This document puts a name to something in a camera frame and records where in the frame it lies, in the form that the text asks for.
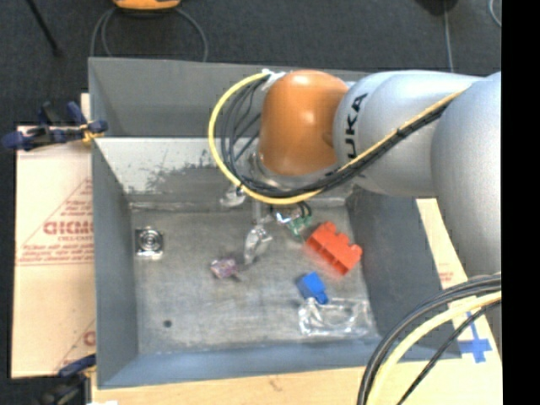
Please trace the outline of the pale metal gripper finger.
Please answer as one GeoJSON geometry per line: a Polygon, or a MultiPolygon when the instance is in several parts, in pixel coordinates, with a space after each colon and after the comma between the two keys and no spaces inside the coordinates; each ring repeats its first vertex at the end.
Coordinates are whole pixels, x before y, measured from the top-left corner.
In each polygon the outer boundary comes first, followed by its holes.
{"type": "Polygon", "coordinates": [[[244,263],[246,265],[252,264],[272,242],[273,237],[267,229],[261,224],[255,225],[246,235],[243,251],[244,263]]]}
{"type": "Polygon", "coordinates": [[[244,191],[235,186],[230,186],[219,199],[219,204],[223,208],[236,208],[244,203],[246,200],[246,194],[244,191]]]}

